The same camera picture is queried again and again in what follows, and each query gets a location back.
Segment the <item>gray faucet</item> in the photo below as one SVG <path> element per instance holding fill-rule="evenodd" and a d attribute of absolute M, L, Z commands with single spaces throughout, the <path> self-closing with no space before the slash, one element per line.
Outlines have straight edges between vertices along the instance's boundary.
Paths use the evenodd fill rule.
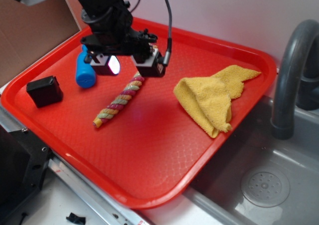
<path fill-rule="evenodd" d="M 271 118 L 275 138 L 293 136 L 296 105 L 319 108 L 319 23 L 312 19 L 297 26 L 284 53 Z"/>

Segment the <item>striped rope toy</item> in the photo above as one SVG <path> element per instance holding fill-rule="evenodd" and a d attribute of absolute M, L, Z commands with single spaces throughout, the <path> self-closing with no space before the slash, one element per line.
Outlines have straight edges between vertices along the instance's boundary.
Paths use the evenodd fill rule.
<path fill-rule="evenodd" d="M 120 110 L 129 102 L 129 100 L 136 94 L 145 79 L 137 72 L 134 77 L 130 80 L 129 84 L 125 89 L 117 96 L 113 102 L 108 105 L 105 109 L 102 109 L 93 121 L 93 125 L 99 128 L 102 124 L 108 122 L 118 114 Z"/>

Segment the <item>black cable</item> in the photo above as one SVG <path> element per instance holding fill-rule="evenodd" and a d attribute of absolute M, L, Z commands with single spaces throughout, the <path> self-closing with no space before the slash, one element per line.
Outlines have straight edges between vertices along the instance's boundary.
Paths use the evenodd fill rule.
<path fill-rule="evenodd" d="M 20 220 L 19 225 L 21 225 L 21 224 L 22 224 L 22 222 L 23 222 L 23 220 L 24 220 L 24 218 L 25 218 L 26 216 L 28 216 L 28 214 L 27 214 L 27 213 L 22 213 L 21 215 L 22 215 L 22 218 L 21 218 L 21 220 Z"/>
<path fill-rule="evenodd" d="M 164 66 L 168 66 L 170 55 L 171 55 L 171 49 L 172 49 L 172 37 L 171 37 L 171 30 L 172 30 L 172 14 L 171 14 L 171 8 L 169 5 L 169 1 L 165 0 L 167 10 L 168 10 L 168 38 L 167 38 L 167 49 L 165 56 L 161 58 L 160 63 Z"/>
<path fill-rule="evenodd" d="M 132 13 L 133 11 L 135 11 L 135 9 L 139 6 L 141 0 L 138 0 L 138 2 L 136 3 L 136 5 L 134 6 L 134 8 L 130 11 L 130 13 Z"/>
<path fill-rule="evenodd" d="M 171 28 L 172 28 L 172 14 L 171 14 L 171 8 L 169 5 L 169 1 L 165 0 L 167 10 L 168 10 L 168 37 L 171 38 Z"/>

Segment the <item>black box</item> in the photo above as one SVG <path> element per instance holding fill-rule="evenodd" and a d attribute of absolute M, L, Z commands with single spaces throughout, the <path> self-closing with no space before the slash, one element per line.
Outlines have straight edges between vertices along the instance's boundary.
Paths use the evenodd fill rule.
<path fill-rule="evenodd" d="M 63 98 L 63 93 L 55 76 L 28 83 L 26 91 L 38 108 L 59 102 Z"/>

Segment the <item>screw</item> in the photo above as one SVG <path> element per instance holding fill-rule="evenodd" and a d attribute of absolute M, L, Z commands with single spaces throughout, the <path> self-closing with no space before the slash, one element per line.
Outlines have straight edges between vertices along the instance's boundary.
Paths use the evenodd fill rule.
<path fill-rule="evenodd" d="M 28 133 L 29 132 L 29 129 L 28 128 L 23 128 L 23 129 L 21 129 L 21 132 L 23 132 L 23 133 Z"/>

